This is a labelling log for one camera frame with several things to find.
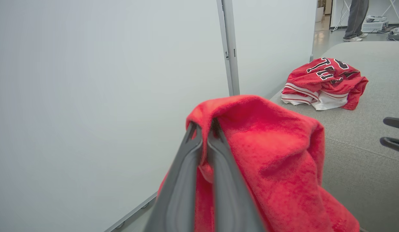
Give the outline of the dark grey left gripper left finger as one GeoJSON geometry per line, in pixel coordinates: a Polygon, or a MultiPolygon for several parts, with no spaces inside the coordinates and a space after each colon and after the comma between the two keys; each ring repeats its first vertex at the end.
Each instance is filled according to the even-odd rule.
{"type": "Polygon", "coordinates": [[[145,232],[193,232],[197,169],[202,156],[201,128],[190,122],[168,171],[145,232]]]}

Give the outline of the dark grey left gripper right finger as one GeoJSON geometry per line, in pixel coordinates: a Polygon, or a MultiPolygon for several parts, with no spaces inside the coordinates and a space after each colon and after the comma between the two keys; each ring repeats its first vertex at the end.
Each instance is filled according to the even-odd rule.
{"type": "Polygon", "coordinates": [[[266,231],[217,119],[212,120],[208,134],[207,157],[214,170],[215,231],[266,231]]]}

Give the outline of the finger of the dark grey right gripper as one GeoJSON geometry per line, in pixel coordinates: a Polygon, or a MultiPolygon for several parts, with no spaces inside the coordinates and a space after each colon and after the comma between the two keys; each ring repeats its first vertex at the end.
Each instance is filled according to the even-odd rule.
{"type": "Polygon", "coordinates": [[[399,139],[397,138],[383,137],[380,138],[380,143],[384,147],[388,147],[399,152],[399,139]]]}
{"type": "Polygon", "coordinates": [[[398,128],[399,129],[399,118],[394,118],[394,117],[386,117],[383,119],[383,123],[385,125],[398,128]]]}

